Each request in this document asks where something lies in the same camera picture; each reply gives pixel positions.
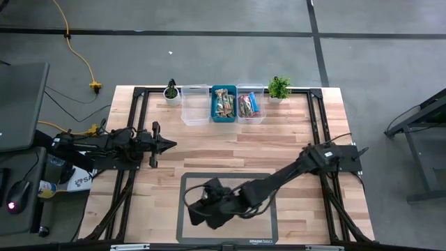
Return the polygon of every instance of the plastic bin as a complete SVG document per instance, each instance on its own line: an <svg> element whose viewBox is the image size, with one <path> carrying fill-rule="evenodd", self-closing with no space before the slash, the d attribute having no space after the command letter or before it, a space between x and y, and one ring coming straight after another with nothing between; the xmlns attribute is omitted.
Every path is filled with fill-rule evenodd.
<svg viewBox="0 0 446 251"><path fill-rule="evenodd" d="M215 94L215 91L218 89L227 89L228 90L228 94L234 95L234 117L232 118L222 118L217 116L217 113L215 112L215 110L217 109L217 94ZM216 123L231 123L236 121L236 117L237 117L237 110L236 109L237 106L237 87L236 86L231 86L231 85L215 85L212 86L212 90L211 90L211 105L210 105L210 117L212 118L212 120Z"/></svg>
<svg viewBox="0 0 446 251"><path fill-rule="evenodd" d="M205 84L181 87L181 119L187 126L209 123L209 86Z"/></svg>
<svg viewBox="0 0 446 251"><path fill-rule="evenodd" d="M265 92L265 87L262 84L239 84L237 85L237 100L241 95L247 95L249 93L254 93L256 97L257 107L259 108L260 114L252 118L241 117L240 108L238 108L237 120L239 123L244 124L259 124L266 117L265 103L263 101L263 93Z"/></svg>

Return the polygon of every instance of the blue plastic bin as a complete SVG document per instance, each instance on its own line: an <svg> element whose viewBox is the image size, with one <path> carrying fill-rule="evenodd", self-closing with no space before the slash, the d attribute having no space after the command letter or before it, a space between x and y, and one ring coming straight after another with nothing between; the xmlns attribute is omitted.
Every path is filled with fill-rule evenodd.
<svg viewBox="0 0 446 251"><path fill-rule="evenodd" d="M228 89L228 94L230 95L234 95L234 117L233 118L221 118L218 117L217 114L215 113L215 110L217 109L217 94L215 94L215 91L218 89ZM216 123L231 123L231 122L235 122L236 118L237 118L237 87L236 86L231 86L231 85L215 85L212 86L212 90L211 90L212 94L211 94L211 102L210 102L210 117L212 118L212 120Z"/></svg>

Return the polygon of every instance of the snack package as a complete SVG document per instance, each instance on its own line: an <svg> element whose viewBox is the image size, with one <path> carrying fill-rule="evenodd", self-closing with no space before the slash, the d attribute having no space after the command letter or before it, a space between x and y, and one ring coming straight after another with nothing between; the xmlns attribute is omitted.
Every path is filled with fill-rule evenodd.
<svg viewBox="0 0 446 251"><path fill-rule="evenodd" d="M234 95L228 95L229 98L229 104L231 105L231 113L229 114L230 117L234 117L235 116L235 112L234 112L234 98L236 98Z"/></svg>
<svg viewBox="0 0 446 251"><path fill-rule="evenodd" d="M240 117L242 118L252 118L260 114L260 112L254 111L252 100L249 95L241 95L238 97L238 106L240 108Z"/></svg>
<svg viewBox="0 0 446 251"><path fill-rule="evenodd" d="M222 116L224 115L223 89L216 90L215 94L217 94L217 107L215 108L215 113L217 116Z"/></svg>
<svg viewBox="0 0 446 251"><path fill-rule="evenodd" d="M234 117L234 111L233 111L234 96L228 95L227 89L215 90L215 94L217 95L217 107L215 113L217 113L218 116L223 118Z"/></svg>
<svg viewBox="0 0 446 251"><path fill-rule="evenodd" d="M249 93L249 99L251 100L252 110L254 112L259 112L259 107L257 106L256 96L253 92Z"/></svg>

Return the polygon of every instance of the computer mouse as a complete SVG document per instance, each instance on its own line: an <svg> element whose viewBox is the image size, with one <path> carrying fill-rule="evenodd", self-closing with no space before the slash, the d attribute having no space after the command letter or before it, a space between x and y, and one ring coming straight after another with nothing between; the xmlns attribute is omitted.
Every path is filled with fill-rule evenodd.
<svg viewBox="0 0 446 251"><path fill-rule="evenodd" d="M26 208L30 187L29 181L21 180L14 183L6 197L6 209L9 213L18 214Z"/></svg>

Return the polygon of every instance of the desk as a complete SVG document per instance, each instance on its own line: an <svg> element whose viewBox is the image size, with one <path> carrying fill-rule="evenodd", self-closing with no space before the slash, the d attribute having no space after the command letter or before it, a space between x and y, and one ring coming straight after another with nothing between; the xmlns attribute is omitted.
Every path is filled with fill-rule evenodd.
<svg viewBox="0 0 446 251"><path fill-rule="evenodd" d="M116 87L107 130L126 127L133 88ZM323 97L332 138L349 132L340 89L323 89ZM158 121L161 135L178 142L178 146L158 157L157 169L148 166L146 155L134 183L126 243L177 243L178 198L184 173L273 173L293 162L302 147L313 142L305 96L293 94L279 105L270 104L266 96L265 102L267 116L261 125L210 123L188 127L180 118L181 106L170 107L161 93L150 94L146 128L150 129L151 123ZM139 120L140 107L141 102L134 121ZM350 141L350 137L342 137L336 143ZM115 180L116 171L109 170L93 181L80 238L90 234L108 211ZM341 173L339 181L347 212L364 234L374 239L360 182L347 173ZM278 244L329 243L318 176L305 174L287 183L277 194L276 208ZM341 236L335 210L334 218Z"/></svg>

